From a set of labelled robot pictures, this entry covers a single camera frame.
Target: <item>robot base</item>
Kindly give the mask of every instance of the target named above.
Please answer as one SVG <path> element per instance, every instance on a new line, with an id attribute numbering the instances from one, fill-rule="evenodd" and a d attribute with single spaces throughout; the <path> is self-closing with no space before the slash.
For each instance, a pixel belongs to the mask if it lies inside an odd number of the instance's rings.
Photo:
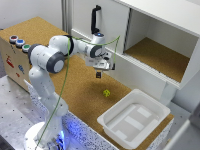
<path id="1" fill-rule="evenodd" d="M 25 137 L 24 137 L 24 150 L 49 150 L 48 146 L 44 148 L 40 148 L 38 146 L 37 149 L 35 149 L 37 146 L 37 142 L 35 142 L 34 138 L 43 125 L 44 125 L 44 122 L 37 123 L 26 132 Z M 64 149 L 66 149 L 67 145 L 69 145 L 69 141 L 70 141 L 69 139 L 65 140 Z"/>

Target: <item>cable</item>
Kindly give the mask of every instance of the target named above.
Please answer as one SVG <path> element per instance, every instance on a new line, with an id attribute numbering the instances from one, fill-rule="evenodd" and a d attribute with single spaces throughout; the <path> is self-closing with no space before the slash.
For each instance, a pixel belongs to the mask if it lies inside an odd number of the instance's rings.
<path id="1" fill-rule="evenodd" d="M 83 41 L 83 42 L 85 42 L 85 43 L 87 43 L 87 44 L 98 45 L 98 46 L 108 45 L 108 44 L 111 44 L 111 43 L 117 41 L 117 42 L 116 42 L 116 46 L 115 46 L 115 55 L 116 55 L 117 44 L 118 44 L 118 41 L 119 41 L 120 36 L 118 36 L 115 40 L 113 40 L 113 41 L 111 41 L 111 42 L 109 42 L 109 43 L 106 43 L 106 44 L 93 44 L 93 43 L 89 43 L 89 42 L 87 42 L 87 41 L 84 41 L 84 40 L 82 40 L 82 39 L 80 39 L 80 38 L 76 38 L 76 37 L 73 37 L 73 38 L 76 39 L 76 40 Z M 69 49 L 70 49 L 70 40 L 68 40 L 68 54 L 69 54 Z M 64 87 L 65 87 L 65 83 L 66 83 L 66 79 L 67 79 L 67 74 L 68 74 L 68 70 L 69 70 L 69 58 L 70 58 L 70 57 L 69 57 L 69 55 L 68 55 L 68 59 L 67 59 L 67 70 L 66 70 L 66 73 L 65 73 L 65 79 L 64 79 L 63 86 L 62 86 L 62 89 L 61 89 L 61 92 L 60 92 L 60 95 L 59 95 L 58 102 L 57 102 L 57 104 L 56 104 L 56 107 L 55 107 L 53 113 L 51 114 L 51 117 L 49 118 L 49 120 L 48 120 L 48 122 L 47 122 L 47 125 L 46 125 L 45 128 L 44 128 L 44 131 L 42 132 L 42 135 L 41 135 L 41 137 L 40 137 L 40 139 L 39 139 L 39 141 L 38 141 L 38 143 L 37 143 L 37 146 L 36 146 L 35 150 L 37 149 L 38 145 L 40 144 L 41 139 L 42 139 L 42 137 L 43 137 L 43 135 L 44 135 L 44 133 L 45 133 L 45 131 L 46 131 L 46 129 L 47 129 L 47 127 L 48 127 L 48 125 L 49 125 L 49 123 L 50 123 L 50 121 L 51 121 L 53 115 L 54 115 L 54 113 L 56 112 L 56 109 L 57 109 L 58 104 L 59 104 L 59 102 L 60 102 L 60 98 L 61 98 L 61 96 L 62 96 Z"/>
<path id="2" fill-rule="evenodd" d="M 70 40 L 68 40 L 68 54 L 69 54 L 69 49 L 70 49 Z M 46 127 L 44 128 L 44 131 L 42 132 L 42 135 L 41 135 L 41 137 L 40 137 L 40 139 L 39 139 L 39 141 L 38 141 L 38 143 L 37 143 L 37 146 L 36 146 L 35 150 L 37 149 L 38 145 L 40 144 L 40 141 L 41 141 L 41 139 L 42 139 L 42 137 L 43 137 L 43 135 L 44 135 L 44 132 L 46 131 L 46 129 L 47 129 L 47 127 L 48 127 L 48 125 L 49 125 L 49 123 L 50 123 L 50 121 L 51 121 L 51 119 L 52 119 L 54 113 L 56 112 L 56 109 L 57 109 L 57 107 L 58 107 L 58 104 L 59 104 L 59 102 L 60 102 L 60 98 L 61 98 L 61 96 L 62 96 L 64 87 L 65 87 L 65 83 L 66 83 L 66 79 L 67 79 L 68 70 L 69 70 L 69 58 L 67 59 L 67 70 L 66 70 L 66 73 L 65 73 L 65 79 L 64 79 L 63 86 L 62 86 L 62 89 L 61 89 L 61 92 L 60 92 L 60 95 L 59 95 L 58 102 L 57 102 L 57 104 L 56 104 L 55 109 L 53 110 L 53 113 L 51 114 L 50 119 L 49 119 L 48 122 L 47 122 Z"/>

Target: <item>cabinet shelf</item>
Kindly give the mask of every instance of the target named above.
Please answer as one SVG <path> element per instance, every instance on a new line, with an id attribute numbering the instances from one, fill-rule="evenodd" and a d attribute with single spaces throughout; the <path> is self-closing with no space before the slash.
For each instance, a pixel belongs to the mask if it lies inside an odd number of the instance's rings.
<path id="1" fill-rule="evenodd" d="M 144 38 L 125 53 L 178 82 L 181 82 L 190 60 L 149 38 Z"/>

